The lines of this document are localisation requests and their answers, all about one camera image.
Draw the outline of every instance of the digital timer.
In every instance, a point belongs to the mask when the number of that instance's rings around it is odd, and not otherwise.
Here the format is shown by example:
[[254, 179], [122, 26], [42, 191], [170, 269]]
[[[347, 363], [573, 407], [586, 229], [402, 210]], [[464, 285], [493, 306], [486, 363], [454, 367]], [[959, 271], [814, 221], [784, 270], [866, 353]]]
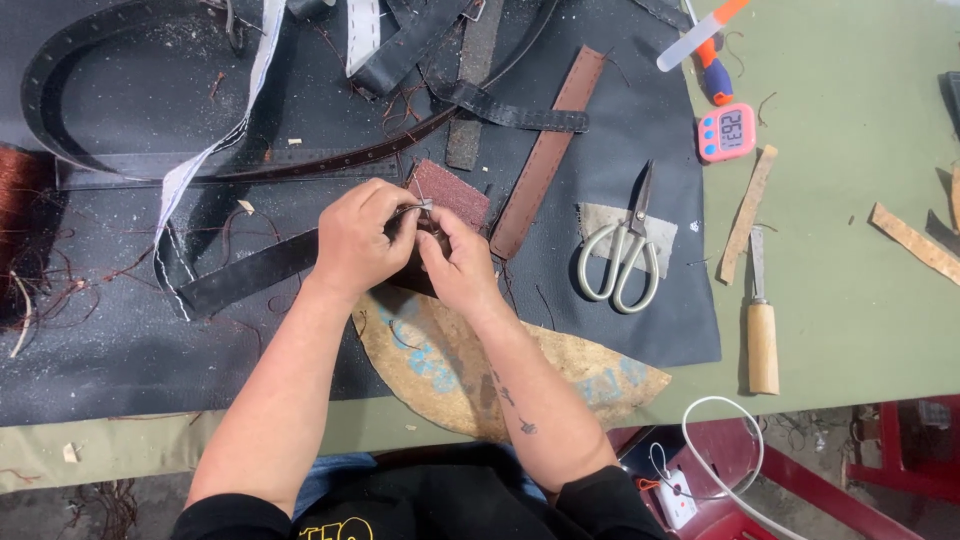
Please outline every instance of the digital timer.
[[756, 145], [756, 115], [745, 103], [732, 103], [700, 120], [697, 129], [700, 157], [711, 163], [748, 154]]

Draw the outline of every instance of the yellow print on shirt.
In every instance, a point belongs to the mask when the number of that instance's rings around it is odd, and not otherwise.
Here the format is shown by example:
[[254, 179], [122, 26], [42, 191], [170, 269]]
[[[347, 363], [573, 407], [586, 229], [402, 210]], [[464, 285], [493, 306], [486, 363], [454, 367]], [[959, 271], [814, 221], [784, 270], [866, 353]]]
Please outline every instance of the yellow print on shirt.
[[300, 537], [305, 540], [373, 540], [373, 529], [362, 518], [350, 518], [343, 523], [305, 528], [298, 535]]

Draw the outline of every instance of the wooden knife handle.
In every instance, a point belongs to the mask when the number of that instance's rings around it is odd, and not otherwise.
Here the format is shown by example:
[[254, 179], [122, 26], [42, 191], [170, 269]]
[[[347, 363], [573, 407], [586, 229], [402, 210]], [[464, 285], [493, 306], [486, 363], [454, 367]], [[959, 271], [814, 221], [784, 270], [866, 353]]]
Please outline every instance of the wooden knife handle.
[[750, 364], [750, 391], [778, 396], [777, 324], [774, 322], [774, 307], [769, 304], [747, 307], [747, 358]]

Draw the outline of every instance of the right hand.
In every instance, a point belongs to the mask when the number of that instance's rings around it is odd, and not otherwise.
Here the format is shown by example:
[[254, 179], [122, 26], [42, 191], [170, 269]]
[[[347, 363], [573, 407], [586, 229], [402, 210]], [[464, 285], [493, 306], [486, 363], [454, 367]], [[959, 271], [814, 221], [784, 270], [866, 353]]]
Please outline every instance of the right hand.
[[450, 237], [447, 259], [436, 238], [427, 231], [417, 231], [420, 258], [440, 301], [468, 321], [506, 307], [493, 275], [487, 240], [449, 209], [434, 207], [430, 217]]

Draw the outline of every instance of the scissor handle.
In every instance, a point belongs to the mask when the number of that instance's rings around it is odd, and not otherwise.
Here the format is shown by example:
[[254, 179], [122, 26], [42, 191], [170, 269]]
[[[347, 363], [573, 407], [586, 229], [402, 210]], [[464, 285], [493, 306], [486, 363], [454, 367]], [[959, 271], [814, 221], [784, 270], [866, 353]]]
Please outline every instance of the scissor handle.
[[[613, 258], [610, 261], [610, 273], [603, 289], [597, 294], [587, 283], [587, 261], [590, 259], [590, 252], [593, 251], [597, 243], [609, 236], [614, 229], [616, 229], [616, 236], [613, 237]], [[610, 223], [610, 225], [605, 225], [596, 233], [591, 234], [584, 243], [584, 249], [580, 252], [580, 258], [577, 260], [577, 280], [580, 282], [580, 289], [584, 291], [584, 296], [594, 302], [607, 300], [613, 294], [613, 286], [616, 284], [616, 275], [620, 266], [620, 255], [623, 253], [623, 240], [626, 233], [626, 228], [620, 227], [619, 223]]]
[[[643, 296], [640, 297], [640, 300], [637, 301], [636, 304], [624, 306], [623, 286], [626, 284], [627, 278], [634, 269], [634, 263], [636, 262], [636, 258], [640, 256], [640, 251], [643, 251], [647, 256], [650, 284], [647, 285], [647, 290], [643, 291]], [[619, 250], [617, 250], [616, 259], [620, 259]], [[616, 288], [613, 290], [613, 307], [616, 307], [617, 311], [629, 315], [631, 313], [637, 313], [649, 306], [650, 302], [654, 299], [654, 295], [657, 294], [657, 285], [660, 284], [660, 267], [657, 264], [657, 246], [655, 246], [653, 242], [647, 241], [646, 238], [641, 237], [640, 241], [636, 242], [630, 249], [630, 253], [627, 254], [627, 259], [623, 261], [623, 265], [623, 271], [620, 272], [620, 276], [616, 279]]]

